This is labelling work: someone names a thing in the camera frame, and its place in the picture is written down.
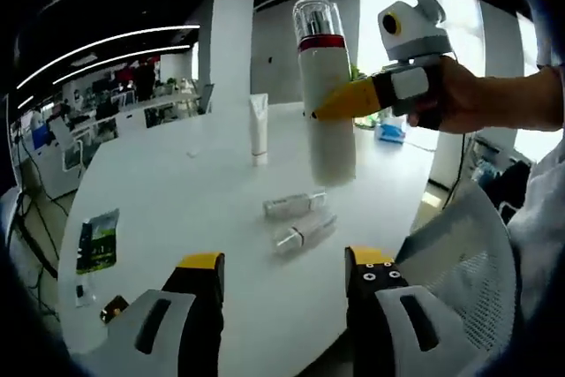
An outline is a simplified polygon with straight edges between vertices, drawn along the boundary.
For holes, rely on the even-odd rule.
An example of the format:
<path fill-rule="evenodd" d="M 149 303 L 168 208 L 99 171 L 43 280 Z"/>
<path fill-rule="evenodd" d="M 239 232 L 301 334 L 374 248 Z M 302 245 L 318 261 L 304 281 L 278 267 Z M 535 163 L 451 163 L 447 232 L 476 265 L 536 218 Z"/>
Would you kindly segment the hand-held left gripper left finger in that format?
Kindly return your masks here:
<path fill-rule="evenodd" d="M 216 376 L 225 255 L 185 256 L 159 290 L 105 306 L 107 337 L 83 356 L 91 376 Z"/>

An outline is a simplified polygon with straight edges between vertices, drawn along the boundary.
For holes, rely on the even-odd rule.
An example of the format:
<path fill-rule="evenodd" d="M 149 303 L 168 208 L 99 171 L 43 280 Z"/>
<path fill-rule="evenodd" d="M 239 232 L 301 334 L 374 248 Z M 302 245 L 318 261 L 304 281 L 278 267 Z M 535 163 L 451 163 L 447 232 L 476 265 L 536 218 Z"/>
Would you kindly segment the person's right hand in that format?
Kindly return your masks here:
<path fill-rule="evenodd" d="M 446 133 L 475 132 L 484 126 L 478 92 L 481 79 L 451 57 L 443 56 L 432 67 L 433 82 L 426 94 L 418 98 L 408 114 L 412 127 Z"/>

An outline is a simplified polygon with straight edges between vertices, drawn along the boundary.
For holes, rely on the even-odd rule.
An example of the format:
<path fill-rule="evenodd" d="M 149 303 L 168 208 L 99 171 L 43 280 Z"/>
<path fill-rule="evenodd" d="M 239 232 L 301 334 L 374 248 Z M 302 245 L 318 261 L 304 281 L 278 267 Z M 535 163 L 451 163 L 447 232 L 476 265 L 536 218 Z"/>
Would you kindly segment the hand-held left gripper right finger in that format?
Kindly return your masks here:
<path fill-rule="evenodd" d="M 372 247 L 345 248 L 355 376 L 457 376 L 478 358 L 460 316 Z"/>

